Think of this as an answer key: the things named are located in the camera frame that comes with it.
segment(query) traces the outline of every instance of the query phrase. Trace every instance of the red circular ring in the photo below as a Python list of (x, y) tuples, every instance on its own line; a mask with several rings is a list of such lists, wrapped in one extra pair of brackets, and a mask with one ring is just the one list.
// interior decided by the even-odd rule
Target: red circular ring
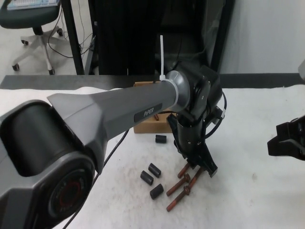
[[(75, 195), (75, 197), (74, 197), (70, 202), (64, 203), (64, 202), (62, 201), (61, 198), (64, 196), (65, 192), (69, 190), (69, 188), (70, 188), (71, 186), (77, 186), (77, 194)], [(62, 206), (62, 207), (67, 207), (67, 206), (73, 204), (74, 201), (76, 201), (76, 199), (77, 199), (78, 196), (80, 195), (80, 193), (81, 193), (80, 190), (81, 190), (81, 187), (80, 187), (79, 182), (75, 182), (75, 181), (74, 181), (74, 182), (68, 183), (68, 185), (67, 185), (67, 186), (64, 188), (64, 190), (61, 192), (61, 195), (60, 195), (60, 198), (59, 198), (59, 204), (60, 204), (60, 206)]]

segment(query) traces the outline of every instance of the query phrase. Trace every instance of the copper screw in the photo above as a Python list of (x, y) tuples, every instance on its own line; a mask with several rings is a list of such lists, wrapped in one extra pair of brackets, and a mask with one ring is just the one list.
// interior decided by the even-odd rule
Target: copper screw
[(177, 196), (176, 199), (174, 199), (174, 201), (172, 203), (169, 204), (169, 206), (167, 206), (166, 210), (168, 212), (170, 212), (177, 204), (180, 200), (182, 200), (183, 197), (185, 197), (185, 195), (189, 195), (190, 194), (190, 187), (189, 186), (184, 186), (183, 187), (183, 191), (182, 193), (179, 194), (179, 196)]
[(170, 190), (167, 191), (166, 195), (169, 197), (172, 193), (174, 193), (178, 188), (180, 188), (185, 182), (189, 183), (191, 180), (190, 175), (187, 173), (184, 177), (175, 184)]
[(157, 114), (154, 115), (156, 121), (159, 121), (159, 116)]
[(195, 176), (192, 178), (189, 187), (192, 188), (194, 186), (194, 184), (196, 183), (198, 177), (201, 175), (201, 173), (204, 171), (204, 169), (202, 167), (200, 167), (200, 169), (197, 171), (197, 173), (195, 174)]
[(179, 179), (184, 175), (184, 173), (186, 173), (186, 171), (189, 169), (190, 166), (191, 166), (191, 164), (190, 164), (190, 163), (187, 163), (187, 164), (183, 167), (183, 169), (178, 173), (178, 178), (179, 178)]

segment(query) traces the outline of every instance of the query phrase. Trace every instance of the piper logo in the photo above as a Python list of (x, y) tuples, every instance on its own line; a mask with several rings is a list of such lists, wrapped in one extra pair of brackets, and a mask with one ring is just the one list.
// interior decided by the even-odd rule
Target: piper logo
[(145, 111), (144, 112), (144, 117), (146, 117), (147, 115), (150, 115), (153, 112), (153, 109), (154, 109), (154, 107), (149, 109), (148, 111)]

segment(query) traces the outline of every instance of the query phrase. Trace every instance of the wooden box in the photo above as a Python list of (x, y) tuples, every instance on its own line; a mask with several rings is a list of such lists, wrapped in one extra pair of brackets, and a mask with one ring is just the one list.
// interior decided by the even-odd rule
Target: wooden box
[[(134, 87), (143, 86), (150, 83), (153, 82), (136, 82)], [(158, 121), (154, 117), (146, 119), (145, 121), (136, 125), (133, 130), (136, 134), (171, 133), (172, 130), (166, 121), (168, 115), (169, 114), (158, 114)]]

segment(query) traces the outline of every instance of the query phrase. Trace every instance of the black cylinder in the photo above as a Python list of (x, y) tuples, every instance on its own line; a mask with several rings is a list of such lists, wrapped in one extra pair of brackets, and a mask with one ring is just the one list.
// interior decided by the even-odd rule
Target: black cylinder
[(156, 135), (156, 143), (166, 143), (166, 136), (165, 135)]
[(148, 173), (146, 173), (144, 170), (142, 171), (140, 177), (147, 184), (149, 184), (149, 185), (153, 184), (153, 177), (151, 175), (149, 175)]
[(152, 191), (150, 191), (151, 198), (156, 199), (158, 196), (160, 196), (161, 193), (164, 192), (162, 184), (159, 184), (157, 187), (155, 187)]
[(7, 125), (6, 139), (19, 173), (37, 175), (59, 157), (76, 151), (65, 133), (48, 104), (32, 104), (16, 114)]
[(158, 169), (153, 163), (148, 166), (148, 170), (151, 171), (151, 173), (154, 174), (157, 178), (159, 178), (161, 175), (161, 170)]

